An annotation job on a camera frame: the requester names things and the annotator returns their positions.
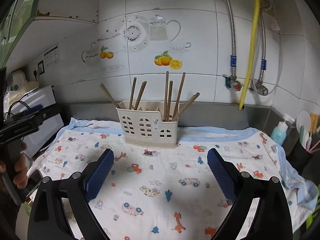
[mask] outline blue gripper pad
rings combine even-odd
[[[235,194],[235,184],[213,149],[209,150],[207,161],[225,198],[230,199],[234,203],[237,199]]]
[[[99,158],[97,162],[100,162],[97,165],[97,168],[95,171],[91,174],[89,179],[85,183],[85,190],[86,194],[84,196],[84,199],[87,203],[89,203],[91,200],[95,199],[106,180],[112,166],[114,163],[114,154],[113,151],[110,149],[107,149],[108,151],[106,154],[105,152],[102,154],[104,155]]]

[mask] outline human hand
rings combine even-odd
[[[27,149],[27,145],[22,143],[21,150],[24,151]],[[20,159],[14,164],[14,170],[18,172],[18,174],[13,178],[14,185],[17,186],[18,189],[22,189],[27,185],[27,168],[26,168],[26,157],[21,154]],[[5,163],[0,161],[0,173],[6,171]],[[6,187],[4,186],[2,179],[0,177],[0,191],[4,193],[8,193]]]

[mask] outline silver bolt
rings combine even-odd
[[[248,178],[248,177],[250,177],[250,174],[247,173],[246,171],[243,171],[243,172],[241,172],[241,176],[244,178]]]
[[[277,177],[272,177],[271,180],[274,182],[274,183],[278,183],[279,182],[279,179]]]
[[[46,176],[42,179],[42,182],[43,183],[47,183],[49,181],[50,177],[49,176]]]
[[[72,174],[72,177],[73,177],[74,179],[80,178],[80,176],[81,176],[81,173],[80,173],[79,171],[77,171],[77,172],[75,172],[74,174]]]

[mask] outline teapot handle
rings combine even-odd
[[[82,54],[84,54],[84,52],[81,53],[81,59],[82,59],[82,61],[85,63],[85,61],[83,60]]]
[[[179,31],[178,31],[177,35],[171,40],[171,41],[173,41],[173,40],[179,35],[179,33],[180,33],[180,31],[181,31],[181,24],[180,24],[178,21],[176,21],[176,20],[171,20],[171,21],[169,21],[166,25],[168,25],[170,22],[176,22],[176,23],[179,24]]]

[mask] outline yellow hose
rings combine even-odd
[[[249,52],[248,71],[247,71],[247,75],[245,77],[244,85],[242,87],[241,98],[240,98],[238,110],[243,109],[245,96],[247,94],[248,86],[249,86],[250,79],[251,79],[251,74],[252,74],[252,69],[253,69],[253,61],[254,61],[254,50],[255,50],[255,46],[256,46],[256,36],[257,36],[259,13],[260,13],[260,0],[254,0],[254,12],[253,12],[251,37],[250,37],[250,52]]]

